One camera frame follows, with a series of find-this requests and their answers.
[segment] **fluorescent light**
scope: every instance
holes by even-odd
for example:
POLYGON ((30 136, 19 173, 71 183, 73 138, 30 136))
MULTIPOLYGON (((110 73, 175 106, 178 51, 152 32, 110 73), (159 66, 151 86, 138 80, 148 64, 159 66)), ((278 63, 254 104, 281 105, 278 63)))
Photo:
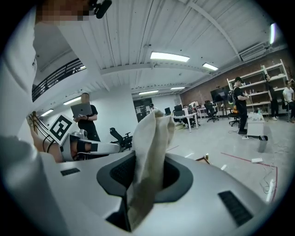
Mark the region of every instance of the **fluorescent light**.
POLYGON ((70 104, 70 103, 72 103, 72 102, 75 102, 75 101, 78 101, 78 100, 80 100, 80 99, 81 99, 81 97, 74 98, 74 99, 72 99, 72 100, 66 101, 66 102, 64 103, 64 105, 68 105, 68 104, 70 104))
POLYGON ((179 56, 179 55, 170 54, 170 53, 152 52, 151 59, 163 59, 163 60, 173 60, 173 61, 187 62, 189 60, 189 57, 179 56))
POLYGON ((275 29, 275 23, 271 24, 271 38, 269 43, 272 44, 275 41, 275 35, 276 35, 276 29, 275 29))
POLYGON ((214 70, 214 71, 217 71, 217 70, 218 70, 217 67, 215 67, 215 66, 213 66, 213 65, 210 65, 210 64, 208 64, 208 63, 204 63, 203 66, 206 67, 206 68, 209 68, 209 69, 211 69, 211 70, 214 70))
POLYGON ((142 94, 153 94, 153 93, 157 93, 158 90, 154 90, 154 91, 148 91, 148 92, 141 92, 138 95, 142 95, 142 94))
POLYGON ((48 115, 48 114, 51 113, 51 112, 53 112, 53 109, 48 110, 47 112, 45 112, 45 113, 42 114, 41 116, 46 116, 46 115, 48 115))
POLYGON ((171 90, 179 90, 179 89, 184 89, 185 87, 177 87, 177 88, 171 88, 171 90))

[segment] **floor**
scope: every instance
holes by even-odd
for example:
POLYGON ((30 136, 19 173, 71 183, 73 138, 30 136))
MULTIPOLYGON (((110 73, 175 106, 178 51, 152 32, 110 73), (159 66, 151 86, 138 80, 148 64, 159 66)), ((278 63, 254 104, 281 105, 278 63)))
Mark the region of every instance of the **floor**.
POLYGON ((273 121, 265 118, 265 135, 268 142, 263 153, 258 152, 257 139, 242 140, 227 118, 219 121, 199 119, 199 129, 176 130, 167 152, 190 159, 207 153, 212 165, 223 168, 241 183, 254 191, 263 201, 271 203, 280 199, 289 185, 295 170, 295 124, 285 117, 273 121), (252 158, 262 158, 262 164, 252 164, 252 158))

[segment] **ceiling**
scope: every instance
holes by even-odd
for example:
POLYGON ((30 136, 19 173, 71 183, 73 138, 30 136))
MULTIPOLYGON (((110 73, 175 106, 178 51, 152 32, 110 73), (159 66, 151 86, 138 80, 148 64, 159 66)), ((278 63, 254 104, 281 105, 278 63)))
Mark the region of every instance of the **ceiling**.
POLYGON ((212 75, 202 67, 205 62, 218 71, 240 65, 240 52, 269 41, 270 24, 250 0, 113 0, 102 19, 91 16, 59 26, 60 31, 40 25, 34 46, 41 68, 72 49, 96 78, 95 86, 86 84, 83 91, 129 84, 139 98, 141 91, 169 94, 171 87, 189 87, 212 75), (152 51, 190 59, 155 61, 152 51))

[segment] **air conditioner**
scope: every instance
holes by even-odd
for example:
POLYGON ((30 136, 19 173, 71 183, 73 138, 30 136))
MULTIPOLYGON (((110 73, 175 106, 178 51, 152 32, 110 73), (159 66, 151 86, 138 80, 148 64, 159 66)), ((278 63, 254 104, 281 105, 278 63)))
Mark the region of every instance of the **air conditioner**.
POLYGON ((243 61, 249 61, 263 55, 266 52, 264 44, 257 44, 247 50, 239 53, 243 61))

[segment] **railing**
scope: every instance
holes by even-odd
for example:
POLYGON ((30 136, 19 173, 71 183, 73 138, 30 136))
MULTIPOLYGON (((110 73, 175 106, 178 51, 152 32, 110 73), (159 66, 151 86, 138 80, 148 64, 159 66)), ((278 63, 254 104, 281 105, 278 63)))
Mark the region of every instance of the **railing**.
POLYGON ((41 96, 41 94, 50 89, 53 85, 79 71, 84 70, 85 68, 86 67, 83 65, 79 58, 60 67, 32 89, 32 100, 35 101, 38 97, 41 96))

